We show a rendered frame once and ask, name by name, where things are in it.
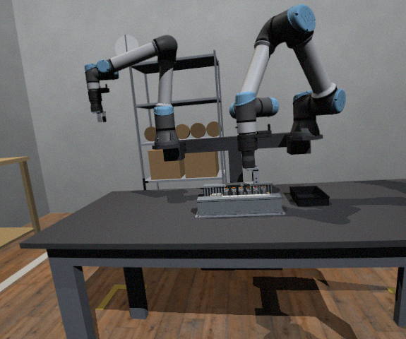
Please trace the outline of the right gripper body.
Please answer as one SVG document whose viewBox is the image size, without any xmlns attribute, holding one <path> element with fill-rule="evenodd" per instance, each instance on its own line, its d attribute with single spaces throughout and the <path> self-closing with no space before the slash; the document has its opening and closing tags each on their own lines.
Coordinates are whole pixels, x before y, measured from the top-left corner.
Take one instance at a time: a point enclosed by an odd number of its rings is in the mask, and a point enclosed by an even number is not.
<svg viewBox="0 0 406 339">
<path fill-rule="evenodd" d="M 87 83 L 91 112 L 103 112 L 101 93 L 109 93 L 107 84 L 105 86 L 106 88 L 100 88 L 100 83 Z"/>
</svg>

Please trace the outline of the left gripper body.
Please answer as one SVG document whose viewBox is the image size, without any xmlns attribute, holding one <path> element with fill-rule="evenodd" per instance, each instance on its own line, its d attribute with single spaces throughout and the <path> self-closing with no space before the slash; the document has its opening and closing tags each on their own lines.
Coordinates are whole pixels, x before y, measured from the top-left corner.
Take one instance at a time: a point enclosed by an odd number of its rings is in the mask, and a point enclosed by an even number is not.
<svg viewBox="0 0 406 339">
<path fill-rule="evenodd" d="M 267 131 L 257 131 L 256 122 L 237 123 L 237 143 L 238 151 L 242 153 L 243 168 L 254 168 L 254 152 L 258 150 L 257 138 L 272 137 L 270 124 Z"/>
</svg>

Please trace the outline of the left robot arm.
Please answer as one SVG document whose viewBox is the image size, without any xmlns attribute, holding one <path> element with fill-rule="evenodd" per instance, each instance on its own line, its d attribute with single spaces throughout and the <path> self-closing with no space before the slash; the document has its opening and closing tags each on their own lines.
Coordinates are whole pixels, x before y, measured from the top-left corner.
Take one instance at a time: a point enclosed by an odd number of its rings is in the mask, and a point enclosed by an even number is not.
<svg viewBox="0 0 406 339">
<path fill-rule="evenodd" d="M 240 93 L 236 94 L 235 102 L 229 107 L 229 113 L 237 119 L 237 123 L 253 122 L 256 117 L 277 114 L 279 103 L 275 98 L 256 96 L 270 55 L 283 42 L 294 50 L 312 89 L 293 97 L 294 123 L 290 136 L 320 135 L 316 116 L 341 113 L 346 101 L 345 91 L 330 82 L 312 39 L 315 26 L 313 11 L 304 4 L 293 6 L 265 23 L 256 39 Z"/>
</svg>

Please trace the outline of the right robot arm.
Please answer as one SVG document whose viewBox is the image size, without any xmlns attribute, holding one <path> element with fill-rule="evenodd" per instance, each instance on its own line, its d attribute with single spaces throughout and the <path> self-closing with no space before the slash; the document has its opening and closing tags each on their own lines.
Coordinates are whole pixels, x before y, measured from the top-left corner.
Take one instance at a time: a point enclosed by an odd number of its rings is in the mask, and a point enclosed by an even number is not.
<svg viewBox="0 0 406 339">
<path fill-rule="evenodd" d="M 174 108 L 172 106 L 173 66 L 176 64 L 177 47 L 177 41 L 172 36 L 163 35 L 155 38 L 151 43 L 106 61 L 99 60 L 97 64 L 85 65 L 86 82 L 99 83 L 103 80 L 119 79 L 120 70 L 157 56 L 160 75 L 158 104 L 154 108 L 155 146 L 179 144 L 179 138 L 175 131 Z M 167 105 L 168 107 L 157 107 Z"/>
</svg>

